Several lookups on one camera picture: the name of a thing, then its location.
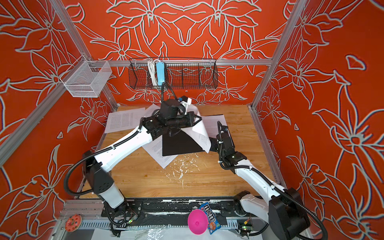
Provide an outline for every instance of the black cable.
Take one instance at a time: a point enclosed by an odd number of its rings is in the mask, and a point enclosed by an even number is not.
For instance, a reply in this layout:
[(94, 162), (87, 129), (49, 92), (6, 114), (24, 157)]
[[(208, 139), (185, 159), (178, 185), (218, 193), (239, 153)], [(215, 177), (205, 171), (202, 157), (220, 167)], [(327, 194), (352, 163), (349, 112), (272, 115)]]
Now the black cable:
[[(109, 208), (109, 206), (108, 206), (107, 204), (108, 204), (107, 201), (104, 201), (104, 208), (105, 208), (105, 209), (108, 209), (108, 208)], [(114, 221), (114, 218), (116, 217), (116, 215), (117, 215), (119, 212), (122, 213), (123, 221), (122, 221), (122, 222), (115, 222), (115, 221)], [(121, 225), (123, 225), (123, 223), (127, 220), (127, 215), (126, 215), (125, 211), (123, 211), (123, 210), (118, 210), (118, 211), (115, 213), (115, 215), (114, 215), (113, 217), (111, 217), (109, 214), (107, 214), (107, 217), (108, 217), (108, 220), (111, 222), (111, 224), (113, 224), (113, 225), (115, 225), (115, 226), (121, 226)]]
[(174, 133), (174, 134), (172, 134), (172, 131), (171, 131), (171, 129), (169, 129), (169, 136), (170, 137), (174, 137), (174, 136), (176, 136), (176, 134), (178, 134), (180, 131), (181, 131), (181, 128), (179, 129), (179, 131), (177, 132), (177, 133)]
[(166, 83), (161, 84), (161, 102), (164, 102), (164, 86)]
[(172, 92), (173, 97), (177, 100), (176, 94), (175, 94), (175, 92), (173, 91), (173, 89), (172, 89), (172, 88), (170, 87), (170, 85), (168, 85), (167, 83), (166, 83), (166, 85), (167, 85), (167, 88), (169, 88), (169, 90)]
[(126, 139), (122, 140), (121, 142), (118, 142), (116, 143), (115, 145), (111, 146), (111, 147), (107, 147), (107, 148), (104, 148), (104, 149), (101, 149), (97, 152), (94, 152), (93, 154), (83, 158), (82, 160), (78, 161), (77, 163), (73, 164), (71, 166), (71, 168), (68, 170), (67, 174), (65, 175), (64, 177), (64, 190), (66, 193), (68, 193), (69, 195), (72, 195), (72, 196), (81, 196), (81, 195), (84, 195), (84, 194), (87, 194), (87, 193), (90, 193), (90, 192), (93, 192), (93, 189), (89, 189), (89, 190), (86, 190), (86, 191), (82, 191), (82, 192), (74, 192), (72, 191), (71, 189), (69, 189), (69, 186), (68, 186), (68, 182), (69, 182), (69, 178), (72, 174), (72, 172), (80, 165), (82, 164), (84, 161), (90, 159), (91, 157), (94, 157), (100, 153), (103, 153), (103, 152), (106, 152), (106, 151), (109, 151), (109, 150), (112, 150), (120, 145), (122, 145), (123, 143), (126, 143), (127, 141), (131, 140), (132, 138), (134, 138), (140, 131), (141, 131), (141, 128), (142, 128), (142, 121), (143, 121), (144, 118), (141, 118), (140, 119), (140, 124), (139, 124), (139, 127), (137, 129), (137, 131), (135, 133), (133, 133), (132, 135), (130, 135), (129, 137), (127, 137)]
[[(217, 126), (218, 126), (218, 134), (219, 134), (219, 137), (220, 137), (220, 142), (222, 142), (222, 138), (221, 138), (221, 127), (222, 127), (222, 124), (217, 121)], [(219, 150), (219, 161), (220, 161), (220, 166), (225, 169), (225, 170), (230, 170), (230, 169), (240, 169), (240, 168), (244, 168), (244, 169), (250, 169), (249, 166), (247, 165), (238, 165), (238, 166), (233, 166), (233, 167), (225, 167), (223, 165), (223, 163), (221, 162), (221, 151), (222, 151), (222, 143), (219, 143), (220, 144), (220, 150)], [(255, 173), (257, 173), (269, 186), (273, 187), (273, 189), (278, 192), (280, 195), (284, 196), (285, 198), (287, 198), (289, 201), (295, 203), (297, 206), (299, 206), (301, 209), (303, 209), (304, 211), (306, 211), (308, 213), (308, 215), (310, 215), (312, 217), (313, 220), (315, 220), (315, 222), (319, 225), (322, 233), (323, 233), (323, 236), (317, 240), (328, 240), (328, 232), (327, 232), (327, 229), (325, 228), (323, 222), (318, 218), (318, 216), (312, 212), (311, 210), (309, 210), (308, 208), (306, 208), (305, 206), (303, 206), (301, 203), (297, 202), (296, 200), (294, 200), (291, 196), (289, 196), (287, 193), (285, 193), (284, 191), (281, 191), (279, 188), (275, 187), (275, 185), (269, 181), (269, 179), (264, 175), (262, 174), (259, 170), (255, 169), (254, 167), (251, 168), (250, 170), (254, 171)], [(296, 237), (300, 238), (300, 239), (303, 239), (303, 240), (314, 240), (312, 238), (308, 238), (308, 237), (305, 237), (305, 236), (302, 236), (300, 234), (298, 234)]]
[(64, 190), (66, 193), (68, 193), (69, 195), (72, 195), (72, 196), (81, 196), (81, 195), (84, 195), (84, 194), (87, 194), (87, 193), (90, 193), (90, 192), (93, 192), (92, 189), (89, 189), (89, 190), (86, 190), (86, 191), (82, 191), (82, 192), (74, 192), (72, 191), (71, 189), (69, 189), (69, 186), (68, 186), (68, 181), (69, 181), (69, 178), (72, 174), (72, 172), (80, 165), (82, 164), (84, 161), (88, 160), (89, 158), (91, 157), (94, 157), (102, 152), (106, 152), (106, 151), (109, 151), (111, 150), (112, 147), (108, 147), (108, 148), (104, 148), (100, 151), (97, 151), (97, 152), (94, 152), (93, 154), (89, 155), (88, 157), (86, 158), (83, 158), (82, 160), (78, 161), (77, 163), (73, 164), (72, 167), (68, 170), (67, 174), (65, 175), (64, 177)]
[(248, 235), (248, 232), (244, 232), (244, 231), (241, 231), (241, 230), (240, 230), (240, 235), (242, 235), (242, 236), (250, 236), (250, 237), (252, 237), (252, 236), (257, 236), (257, 235), (262, 234), (263, 231), (265, 231), (265, 230), (268, 228), (268, 226), (269, 226), (269, 224), (266, 223), (265, 226), (264, 226), (260, 231), (258, 231), (258, 232), (254, 232), (254, 233), (249, 233), (249, 235)]
[(112, 223), (109, 224), (109, 227), (111, 228), (111, 232), (114, 236), (120, 237), (121, 231), (116, 232), (116, 230), (113, 229)]

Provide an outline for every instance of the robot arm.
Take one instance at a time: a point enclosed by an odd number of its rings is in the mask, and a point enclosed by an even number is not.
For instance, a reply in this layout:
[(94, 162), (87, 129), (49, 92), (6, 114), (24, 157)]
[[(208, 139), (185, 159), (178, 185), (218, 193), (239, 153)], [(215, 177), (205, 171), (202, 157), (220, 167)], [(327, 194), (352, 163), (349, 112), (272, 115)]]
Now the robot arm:
[(320, 226), (323, 237), (327, 239), (327, 231), (321, 220), (309, 209), (304, 207), (300, 194), (293, 188), (285, 189), (258, 171), (242, 153), (235, 151), (227, 126), (217, 123), (217, 147), (219, 163), (225, 170), (246, 180), (262, 197), (256, 198), (249, 192), (237, 196), (241, 211), (252, 213), (267, 222), (275, 235), (281, 240), (289, 240), (300, 236), (310, 226), (308, 215), (311, 215)]
[[(142, 118), (140, 125), (119, 141), (93, 154), (85, 153), (84, 158), (65, 176), (65, 191), (70, 195), (88, 193), (87, 191), (75, 193), (68, 188), (69, 176), (83, 163), (83, 171), (92, 188), (91, 191), (104, 201), (106, 210), (114, 213), (126, 212), (129, 208), (128, 202), (108, 172), (126, 156), (162, 134), (171, 136), (181, 128), (192, 127), (200, 122), (202, 120), (200, 116), (195, 116), (194, 112), (187, 112), (190, 103), (190, 99), (184, 96), (179, 100), (163, 101), (160, 110), (155, 111), (150, 117)], [(239, 211), (252, 213), (269, 223), (276, 236), (282, 240), (292, 239), (308, 228), (310, 222), (307, 213), (314, 219), (317, 217), (303, 207), (299, 193), (294, 189), (285, 189), (263, 175), (246, 156), (235, 151), (228, 127), (218, 122), (218, 129), (217, 146), (211, 149), (218, 150), (221, 167), (246, 180), (263, 199), (246, 192), (238, 199)], [(318, 219), (315, 221), (321, 227), (322, 222)], [(322, 228), (322, 231), (322, 239), (325, 240), (327, 239), (325, 228)]]

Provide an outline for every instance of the white cable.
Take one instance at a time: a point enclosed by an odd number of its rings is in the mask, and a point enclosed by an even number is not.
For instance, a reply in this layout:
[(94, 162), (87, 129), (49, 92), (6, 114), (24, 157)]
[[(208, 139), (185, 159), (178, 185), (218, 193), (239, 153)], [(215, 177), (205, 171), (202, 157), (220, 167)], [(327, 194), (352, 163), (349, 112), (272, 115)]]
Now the white cable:
[(155, 76), (155, 61), (153, 60), (148, 60), (148, 71), (152, 79), (152, 84), (153, 86), (157, 86), (157, 79)]

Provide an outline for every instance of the wooden table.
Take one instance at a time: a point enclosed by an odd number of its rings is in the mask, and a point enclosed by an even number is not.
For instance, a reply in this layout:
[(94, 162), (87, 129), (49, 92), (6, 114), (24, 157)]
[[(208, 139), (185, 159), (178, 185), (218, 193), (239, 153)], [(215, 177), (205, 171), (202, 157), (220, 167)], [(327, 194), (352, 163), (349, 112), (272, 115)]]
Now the wooden table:
[[(143, 106), (120, 106), (118, 111)], [(224, 114), (235, 149), (270, 179), (274, 179), (264, 154), (248, 106), (198, 106), (202, 116)], [(106, 135), (102, 148), (116, 142), (132, 130)], [(223, 170), (217, 152), (177, 156), (163, 169), (142, 147), (134, 151), (112, 170), (112, 177), (125, 197), (204, 197), (234, 196), (243, 190), (257, 192), (230, 170)], [(90, 189), (88, 183), (83, 190)], [(95, 198), (86, 194), (80, 198)]]

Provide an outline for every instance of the pink cup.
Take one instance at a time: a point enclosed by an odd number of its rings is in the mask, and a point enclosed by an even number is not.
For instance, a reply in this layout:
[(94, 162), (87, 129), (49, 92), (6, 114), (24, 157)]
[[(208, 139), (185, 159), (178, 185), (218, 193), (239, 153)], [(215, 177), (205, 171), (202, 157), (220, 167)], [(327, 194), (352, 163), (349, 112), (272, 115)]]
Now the pink cup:
[(203, 234), (208, 228), (207, 215), (200, 209), (193, 210), (188, 216), (188, 227), (196, 235)]

